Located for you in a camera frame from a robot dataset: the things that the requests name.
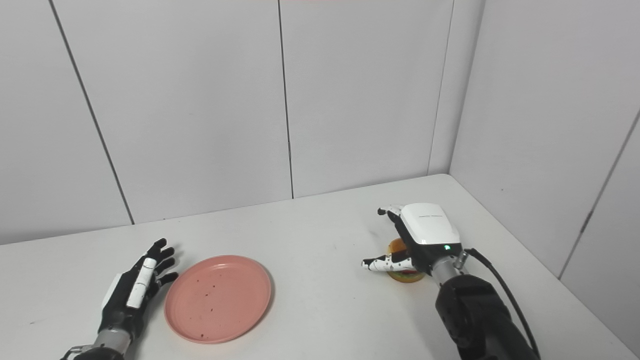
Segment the tabletop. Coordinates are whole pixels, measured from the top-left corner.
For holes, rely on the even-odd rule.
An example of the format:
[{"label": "tabletop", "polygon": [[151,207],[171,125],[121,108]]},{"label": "tabletop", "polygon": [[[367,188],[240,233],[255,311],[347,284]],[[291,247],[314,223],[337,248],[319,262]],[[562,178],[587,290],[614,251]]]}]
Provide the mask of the tabletop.
[{"label": "tabletop", "polygon": [[[271,276],[272,301],[245,335],[202,345],[167,325],[165,289],[150,304],[129,359],[459,359],[436,312],[438,286],[430,277],[403,284],[360,267],[397,238],[376,210],[413,202],[440,204],[464,246],[493,262],[543,359],[637,359],[448,175],[2,245],[0,351],[11,360],[59,359],[72,345],[92,343],[113,276],[167,238],[177,248],[179,272],[223,254],[258,261]],[[477,261],[469,259],[467,270],[508,302]]]}]

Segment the robotic hand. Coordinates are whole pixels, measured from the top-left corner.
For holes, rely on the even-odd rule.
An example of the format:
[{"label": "robotic hand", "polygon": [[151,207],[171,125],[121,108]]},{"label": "robotic hand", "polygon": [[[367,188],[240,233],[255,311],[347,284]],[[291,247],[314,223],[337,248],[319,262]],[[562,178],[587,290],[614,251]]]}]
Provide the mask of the robotic hand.
[{"label": "robotic hand", "polygon": [[[531,330],[509,287],[476,249],[463,250],[458,230],[439,205],[391,205],[378,209],[378,214],[391,219],[407,250],[364,259],[362,266],[372,271],[417,270],[432,276],[440,287],[436,310],[462,360],[540,360]],[[531,347],[493,286],[465,269],[468,255],[496,276]]]},{"label": "robotic hand", "polygon": [[175,264],[173,247],[156,241],[133,267],[116,275],[102,306],[102,321],[93,345],[72,347],[61,360],[124,360],[129,345],[140,337],[149,300],[160,288],[178,278],[177,272],[160,276]]}]

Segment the pink plate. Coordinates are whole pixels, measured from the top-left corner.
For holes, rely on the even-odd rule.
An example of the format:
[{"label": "pink plate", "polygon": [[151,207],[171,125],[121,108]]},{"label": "pink plate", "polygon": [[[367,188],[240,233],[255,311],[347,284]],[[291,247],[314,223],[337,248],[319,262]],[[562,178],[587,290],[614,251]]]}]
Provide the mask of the pink plate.
[{"label": "pink plate", "polygon": [[169,289],[164,316],[178,335],[196,343],[222,343],[246,333],[262,317],[271,281],[258,262],[216,256],[188,268]]}]

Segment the black fingertip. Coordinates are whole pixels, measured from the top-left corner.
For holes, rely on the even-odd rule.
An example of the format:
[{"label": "black fingertip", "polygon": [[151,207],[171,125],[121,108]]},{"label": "black fingertip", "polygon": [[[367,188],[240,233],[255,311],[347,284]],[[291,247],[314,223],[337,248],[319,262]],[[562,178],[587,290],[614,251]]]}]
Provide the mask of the black fingertip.
[{"label": "black fingertip", "polygon": [[158,279],[158,282],[160,283],[160,286],[162,286],[164,284],[168,284],[169,282],[175,281],[177,278],[178,278],[177,272],[170,272],[169,274],[166,274],[165,276]]},{"label": "black fingertip", "polygon": [[162,252],[160,253],[160,258],[161,259],[166,259],[169,258],[171,256],[173,256],[175,254],[175,249],[173,247],[168,247],[164,250],[162,250]]},{"label": "black fingertip", "polygon": [[166,239],[165,238],[161,238],[160,240],[156,241],[154,243],[155,247],[159,247],[160,249],[166,246]]},{"label": "black fingertip", "polygon": [[168,258],[164,260],[163,262],[158,264],[158,266],[156,266],[156,274],[161,274],[163,271],[165,271],[166,269],[170,268],[173,265],[175,265],[174,258]]}]

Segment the black cable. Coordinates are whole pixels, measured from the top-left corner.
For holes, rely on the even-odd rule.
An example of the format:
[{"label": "black cable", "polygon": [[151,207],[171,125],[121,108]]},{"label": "black cable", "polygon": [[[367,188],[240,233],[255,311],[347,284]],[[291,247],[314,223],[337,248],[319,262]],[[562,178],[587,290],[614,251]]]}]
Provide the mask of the black cable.
[{"label": "black cable", "polygon": [[511,301],[511,305],[513,305],[513,309],[516,311],[516,314],[518,314],[520,322],[522,323],[522,327],[524,328],[524,332],[527,333],[527,337],[529,338],[529,343],[531,344],[531,350],[533,351],[534,354],[536,354],[538,359],[540,359],[540,353],[538,352],[538,346],[536,345],[536,340],[533,338],[533,333],[531,332],[531,329],[529,328],[529,323],[527,323],[527,319],[525,319],[524,314],[522,313],[522,310],[520,310],[520,306],[518,305],[518,302],[516,301],[516,298],[513,297],[513,294],[511,293],[511,290],[509,290],[509,286],[507,286],[507,283],[504,282],[504,280],[502,279],[502,276],[500,276],[500,274],[498,273],[498,270],[496,270],[493,267],[493,265],[491,264],[491,261],[489,261],[489,259],[487,259],[482,254],[480,254],[480,252],[478,250],[476,250],[475,248],[465,249],[465,252],[467,254],[473,256],[478,261],[480,261],[484,266],[486,266],[491,271],[493,276],[495,276],[495,278],[498,280],[498,282],[502,286],[502,289],[504,289],[504,292],[507,294],[507,297],[509,298],[509,301]]}]

